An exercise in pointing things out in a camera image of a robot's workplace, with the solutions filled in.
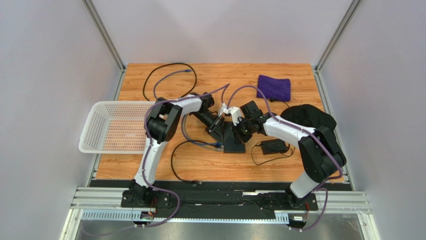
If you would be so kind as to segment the black network switch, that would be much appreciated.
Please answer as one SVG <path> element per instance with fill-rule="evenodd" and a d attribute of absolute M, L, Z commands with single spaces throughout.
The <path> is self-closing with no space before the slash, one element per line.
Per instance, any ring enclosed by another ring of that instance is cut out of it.
<path fill-rule="evenodd" d="M 223 152 L 225 154 L 245 154 L 246 146 L 244 143 L 236 141 L 236 136 L 231 126 L 233 126 L 232 121 L 223 123 Z"/>

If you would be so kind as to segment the black cable teal plug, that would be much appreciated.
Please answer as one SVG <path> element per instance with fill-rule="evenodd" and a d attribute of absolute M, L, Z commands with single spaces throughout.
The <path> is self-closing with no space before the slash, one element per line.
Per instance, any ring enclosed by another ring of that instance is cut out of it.
<path fill-rule="evenodd" d="M 160 83 L 160 82 L 162 82 L 163 80 L 165 80 L 166 78 L 168 78 L 168 77 L 170 77 L 170 76 L 172 76 L 172 75 L 174 75 L 174 74 L 177 74 L 177 73 L 189 73 L 189 72 L 192 72 L 193 73 L 193 75 L 194 75 L 194 83 L 193 83 L 193 86 L 192 86 L 192 88 L 188 91 L 188 92 L 186 92 L 186 94 L 189 94 L 189 93 L 191 93 L 191 91 L 197 86 L 197 83 L 198 83 L 198 76 L 197 76 L 197 73 L 196 73 L 196 71 L 195 71 L 195 69 L 191 66 L 191 65 L 189 65 L 189 64 L 187 64 L 187 63 L 183 63 L 183 62 L 173 62 L 173 63 L 167 63 L 167 64 L 164 64 L 164 65 L 160 65 L 160 66 L 158 66 L 158 67 L 156 67 L 156 68 L 154 68 L 149 74 L 148 74 L 148 76 L 146 77 L 146 79 L 145 79 L 145 81 L 144 81 L 144 83 L 143 83 L 143 87 L 142 87 L 142 95 L 143 95 L 143 98 L 146 100 L 146 101 L 150 101 L 150 99 L 146 96 L 146 86 L 147 86 L 147 83 L 148 83 L 148 81 L 149 81 L 149 79 L 150 79 L 150 77 L 152 76 L 152 74 L 155 72 L 155 71 L 157 71 L 157 70 L 159 70 L 159 69 L 162 69 L 162 68 L 165 68 L 165 67 L 169 67 L 169 66 L 174 66 L 174 65 L 183 65 L 183 66 L 186 66 L 186 67 L 188 67 L 188 69 L 183 69 L 183 70 L 178 70 L 178 71 L 175 71 L 175 72 L 172 72 L 172 73 L 169 73 L 169 74 L 167 74 L 166 76 L 164 76 L 163 78 L 161 78 L 155 85 L 154 85 L 154 87 L 153 87 L 153 93 L 155 93 L 155 90 L 156 90 L 156 87 L 157 87 L 157 85 Z"/>

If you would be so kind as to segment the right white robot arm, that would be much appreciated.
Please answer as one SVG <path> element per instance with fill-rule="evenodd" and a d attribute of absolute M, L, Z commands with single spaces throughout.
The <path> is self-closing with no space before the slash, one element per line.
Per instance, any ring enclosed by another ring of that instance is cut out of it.
<path fill-rule="evenodd" d="M 262 112 L 254 101 L 225 110 L 231 115 L 231 127 L 237 141 L 246 143 L 253 134 L 262 134 L 282 140 L 300 152 L 303 172 L 288 186 L 284 202 L 291 209 L 298 209 L 307 196 L 331 175 L 342 171 L 346 156 L 337 143 L 334 133 L 326 126 L 318 128 L 302 126 L 272 112 Z"/>

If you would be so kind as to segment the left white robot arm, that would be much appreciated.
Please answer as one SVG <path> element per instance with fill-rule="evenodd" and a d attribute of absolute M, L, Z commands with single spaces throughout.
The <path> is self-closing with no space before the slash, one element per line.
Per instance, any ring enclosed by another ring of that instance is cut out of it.
<path fill-rule="evenodd" d="M 156 100 L 155 104 L 148 109 L 144 119 L 145 149 L 139 169 L 126 191 L 130 194 L 128 198 L 133 198 L 143 207 L 151 204 L 160 158 L 166 145 L 175 136 L 181 117 L 206 111 L 214 103 L 211 94 L 200 95 L 195 92 L 175 100 L 167 100 L 163 97 Z"/>

